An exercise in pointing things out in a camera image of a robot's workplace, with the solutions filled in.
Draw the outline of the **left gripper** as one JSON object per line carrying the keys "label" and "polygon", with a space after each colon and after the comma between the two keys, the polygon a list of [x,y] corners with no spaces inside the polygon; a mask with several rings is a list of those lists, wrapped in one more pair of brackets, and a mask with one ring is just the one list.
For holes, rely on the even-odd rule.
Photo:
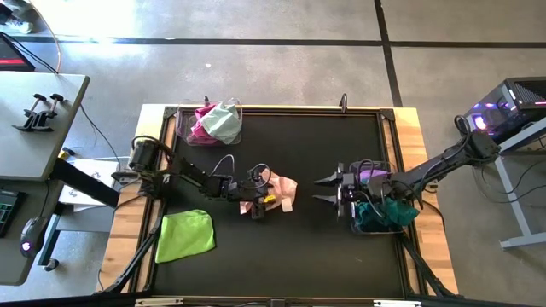
{"label": "left gripper", "polygon": [[268,165],[255,165],[247,171],[247,179],[233,182],[229,186],[229,199],[250,204],[250,214],[253,220],[265,216],[266,199],[270,196],[269,189],[272,172]]}

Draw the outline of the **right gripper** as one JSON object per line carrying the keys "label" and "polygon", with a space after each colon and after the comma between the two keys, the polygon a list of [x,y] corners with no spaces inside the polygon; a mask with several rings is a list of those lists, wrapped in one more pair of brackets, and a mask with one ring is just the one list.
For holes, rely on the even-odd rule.
{"label": "right gripper", "polygon": [[374,202],[369,197],[369,193],[365,191],[365,184],[361,179],[361,168],[364,165],[368,165],[368,172],[370,179],[375,170],[374,161],[361,161],[357,163],[357,171],[347,171],[343,163],[339,163],[337,171],[329,177],[316,180],[316,185],[336,185],[336,195],[318,195],[314,194],[313,198],[318,200],[324,200],[328,203],[337,206],[338,217],[344,217],[349,206],[355,206],[358,202],[366,202],[375,214],[378,214],[378,209]]}

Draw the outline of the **peach pink towel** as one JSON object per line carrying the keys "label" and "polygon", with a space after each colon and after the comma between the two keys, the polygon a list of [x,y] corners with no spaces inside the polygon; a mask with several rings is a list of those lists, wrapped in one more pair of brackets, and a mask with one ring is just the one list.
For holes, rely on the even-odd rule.
{"label": "peach pink towel", "polygon": [[253,175],[252,183],[264,183],[268,181],[267,195],[259,199],[264,205],[265,211],[281,208],[283,212],[291,212],[295,201],[298,184],[291,178],[277,175],[275,172],[264,168]]}

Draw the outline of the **purple towel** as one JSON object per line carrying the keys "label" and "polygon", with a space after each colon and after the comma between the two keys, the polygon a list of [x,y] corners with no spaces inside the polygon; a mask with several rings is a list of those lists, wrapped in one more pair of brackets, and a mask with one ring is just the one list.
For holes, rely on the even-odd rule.
{"label": "purple towel", "polygon": [[359,174],[360,177],[360,183],[367,183],[371,177],[378,177],[382,175],[387,175],[388,171],[383,170],[362,170]]}

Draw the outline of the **dark green towel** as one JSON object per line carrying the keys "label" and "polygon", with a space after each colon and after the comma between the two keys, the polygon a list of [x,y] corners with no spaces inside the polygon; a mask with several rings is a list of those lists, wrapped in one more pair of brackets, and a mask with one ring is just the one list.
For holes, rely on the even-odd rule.
{"label": "dark green towel", "polygon": [[355,208],[354,225],[363,233],[397,232],[409,226],[419,215],[419,211],[406,201],[385,198],[385,202],[375,204],[375,214],[366,202],[358,202]]}

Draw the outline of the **pale mint towel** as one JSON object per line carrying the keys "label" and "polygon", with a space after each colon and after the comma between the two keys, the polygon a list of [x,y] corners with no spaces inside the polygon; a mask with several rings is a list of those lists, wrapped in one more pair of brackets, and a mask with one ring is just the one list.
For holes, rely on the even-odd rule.
{"label": "pale mint towel", "polygon": [[242,126],[237,104],[223,101],[202,116],[199,123],[209,136],[224,144],[231,144],[241,132]]}

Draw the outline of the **magenta towel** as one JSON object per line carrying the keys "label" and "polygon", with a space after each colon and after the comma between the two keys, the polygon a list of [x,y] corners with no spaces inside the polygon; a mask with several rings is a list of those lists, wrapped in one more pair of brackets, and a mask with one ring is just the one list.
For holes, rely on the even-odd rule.
{"label": "magenta towel", "polygon": [[191,133],[187,141],[193,145],[211,146],[219,143],[214,136],[215,128],[218,127],[217,104],[208,104],[195,110],[195,123],[191,126]]}

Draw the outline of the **clear bin with white label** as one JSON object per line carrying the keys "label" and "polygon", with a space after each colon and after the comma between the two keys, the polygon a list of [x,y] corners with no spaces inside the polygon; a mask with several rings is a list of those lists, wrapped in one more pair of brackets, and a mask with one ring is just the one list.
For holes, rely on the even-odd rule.
{"label": "clear bin with white label", "polygon": [[361,160],[350,165],[350,171],[359,175],[361,191],[357,193],[352,213],[352,230],[357,234],[397,233],[409,226],[419,212],[408,200],[395,199],[386,194],[386,185],[373,196],[366,191],[370,178],[388,174],[386,161]]}

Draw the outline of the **lime green towel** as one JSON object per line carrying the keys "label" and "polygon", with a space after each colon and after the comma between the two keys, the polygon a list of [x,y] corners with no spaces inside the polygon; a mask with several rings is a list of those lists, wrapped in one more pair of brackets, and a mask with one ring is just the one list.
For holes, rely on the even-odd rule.
{"label": "lime green towel", "polygon": [[169,214],[162,217],[154,261],[167,263],[208,252],[215,246],[212,218],[206,211]]}

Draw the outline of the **black diagonal bar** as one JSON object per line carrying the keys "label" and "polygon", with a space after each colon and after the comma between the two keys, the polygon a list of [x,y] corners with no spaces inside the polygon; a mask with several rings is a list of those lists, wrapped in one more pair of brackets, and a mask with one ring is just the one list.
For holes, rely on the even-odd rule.
{"label": "black diagonal bar", "polygon": [[85,174],[63,159],[56,159],[49,178],[60,180],[106,206],[115,208],[118,204],[119,192]]}

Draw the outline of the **white paper sheet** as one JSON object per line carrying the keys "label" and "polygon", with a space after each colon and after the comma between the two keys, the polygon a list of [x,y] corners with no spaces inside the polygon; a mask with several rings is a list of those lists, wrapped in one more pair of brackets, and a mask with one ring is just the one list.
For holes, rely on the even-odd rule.
{"label": "white paper sheet", "polygon": [[[118,170],[118,162],[97,159],[75,159],[71,161],[71,164],[86,175],[93,177],[110,188],[114,186],[112,174]],[[75,212],[90,209],[94,206],[104,206],[100,201],[94,200],[89,195],[67,185],[63,187],[59,201],[64,204],[73,205]]]}

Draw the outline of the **glowing computer tower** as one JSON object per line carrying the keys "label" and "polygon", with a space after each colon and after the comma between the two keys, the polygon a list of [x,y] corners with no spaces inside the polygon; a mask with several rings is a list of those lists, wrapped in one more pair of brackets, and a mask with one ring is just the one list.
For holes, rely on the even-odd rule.
{"label": "glowing computer tower", "polygon": [[546,77],[506,78],[463,117],[500,144],[546,117]]}

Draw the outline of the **grey side table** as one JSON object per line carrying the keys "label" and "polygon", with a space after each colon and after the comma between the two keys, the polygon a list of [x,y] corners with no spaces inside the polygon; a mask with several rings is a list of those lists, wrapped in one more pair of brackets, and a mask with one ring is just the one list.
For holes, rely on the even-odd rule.
{"label": "grey side table", "polygon": [[[84,98],[90,78],[78,74],[46,72],[0,72],[0,179],[43,181],[50,174],[61,145]],[[53,105],[52,94],[64,101],[56,105],[57,116],[47,120],[51,132],[21,131],[14,125],[26,122],[25,109],[45,96],[36,113]]]}

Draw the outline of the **black computer mouse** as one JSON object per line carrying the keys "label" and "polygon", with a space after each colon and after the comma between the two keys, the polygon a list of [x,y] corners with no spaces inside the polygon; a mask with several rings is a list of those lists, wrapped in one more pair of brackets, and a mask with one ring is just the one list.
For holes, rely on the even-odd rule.
{"label": "black computer mouse", "polygon": [[49,218],[42,216],[27,221],[20,235],[20,253],[23,257],[35,258],[40,252],[48,224]]}

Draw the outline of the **dark grey desk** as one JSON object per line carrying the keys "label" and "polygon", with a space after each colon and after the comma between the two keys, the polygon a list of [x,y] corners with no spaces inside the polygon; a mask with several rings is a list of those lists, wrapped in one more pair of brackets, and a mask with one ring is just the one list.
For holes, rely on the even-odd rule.
{"label": "dark grey desk", "polygon": [[[24,182],[0,180],[0,191],[20,192],[15,216],[7,231],[0,236],[0,285],[20,286],[25,283],[34,264],[47,266],[56,239],[62,231],[108,233],[112,225],[113,208],[98,206],[79,212],[58,201],[63,184],[58,181]],[[27,222],[43,217],[38,238],[43,246],[29,258],[21,253],[21,235]]]}

